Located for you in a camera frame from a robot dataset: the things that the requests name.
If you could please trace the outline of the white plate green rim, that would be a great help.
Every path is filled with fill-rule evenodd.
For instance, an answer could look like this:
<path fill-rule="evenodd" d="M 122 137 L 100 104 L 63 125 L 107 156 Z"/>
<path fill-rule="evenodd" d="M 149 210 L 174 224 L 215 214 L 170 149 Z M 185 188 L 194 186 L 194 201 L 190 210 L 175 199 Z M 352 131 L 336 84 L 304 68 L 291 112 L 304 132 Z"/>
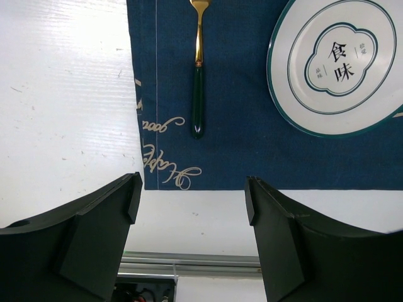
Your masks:
<path fill-rule="evenodd" d="M 317 137 L 368 131 L 402 111 L 401 1 L 289 1 L 266 60 L 281 117 Z"/>

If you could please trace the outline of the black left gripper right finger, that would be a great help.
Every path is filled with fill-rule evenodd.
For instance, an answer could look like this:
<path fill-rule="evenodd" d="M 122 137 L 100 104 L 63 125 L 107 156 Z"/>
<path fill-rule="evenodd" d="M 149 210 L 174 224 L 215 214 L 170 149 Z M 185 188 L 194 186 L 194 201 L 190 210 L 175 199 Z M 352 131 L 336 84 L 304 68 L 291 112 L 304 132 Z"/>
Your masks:
<path fill-rule="evenodd" d="M 268 301 L 402 300 L 402 232 L 337 221 L 258 177 L 245 198 Z"/>

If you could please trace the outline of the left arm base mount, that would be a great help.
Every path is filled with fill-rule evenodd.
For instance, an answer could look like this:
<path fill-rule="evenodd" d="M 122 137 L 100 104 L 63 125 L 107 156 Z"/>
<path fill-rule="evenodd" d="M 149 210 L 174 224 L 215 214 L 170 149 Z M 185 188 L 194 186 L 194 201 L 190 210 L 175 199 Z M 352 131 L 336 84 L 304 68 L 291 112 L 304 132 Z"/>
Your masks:
<path fill-rule="evenodd" d="M 176 283 L 173 279 L 142 277 L 117 277 L 111 301 L 116 302 L 173 302 L 176 299 Z"/>

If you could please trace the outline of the gold fork green handle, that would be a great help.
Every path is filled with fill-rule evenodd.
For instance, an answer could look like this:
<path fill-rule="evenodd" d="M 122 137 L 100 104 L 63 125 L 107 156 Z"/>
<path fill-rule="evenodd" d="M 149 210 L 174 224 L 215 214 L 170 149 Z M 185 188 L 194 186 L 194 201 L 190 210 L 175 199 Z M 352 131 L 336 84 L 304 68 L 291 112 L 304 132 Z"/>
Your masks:
<path fill-rule="evenodd" d="M 191 134 L 193 138 L 200 139 L 204 134 L 203 14 L 211 1 L 190 1 L 190 3 L 198 17 L 195 41 L 195 72 L 191 101 Z"/>

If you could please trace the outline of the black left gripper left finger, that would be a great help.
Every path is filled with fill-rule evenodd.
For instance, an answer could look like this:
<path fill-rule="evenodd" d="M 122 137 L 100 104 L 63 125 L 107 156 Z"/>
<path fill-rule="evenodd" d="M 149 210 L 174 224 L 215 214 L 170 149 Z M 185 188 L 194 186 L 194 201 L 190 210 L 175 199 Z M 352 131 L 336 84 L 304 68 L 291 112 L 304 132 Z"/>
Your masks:
<path fill-rule="evenodd" d="M 1 229 L 2 301 L 109 301 L 142 179 L 125 174 Z"/>

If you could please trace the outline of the blue fish placemat cloth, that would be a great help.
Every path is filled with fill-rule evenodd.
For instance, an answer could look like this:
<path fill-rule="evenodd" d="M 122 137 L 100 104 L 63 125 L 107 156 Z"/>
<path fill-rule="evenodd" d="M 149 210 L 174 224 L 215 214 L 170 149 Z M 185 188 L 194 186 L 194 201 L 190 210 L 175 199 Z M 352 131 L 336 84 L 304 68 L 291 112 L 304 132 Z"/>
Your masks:
<path fill-rule="evenodd" d="M 128 1 L 147 190 L 402 189 L 402 118 L 347 138 L 285 121 L 266 54 L 285 1 L 213 1 L 203 17 L 205 133 L 191 136 L 197 14 L 189 1 Z"/>

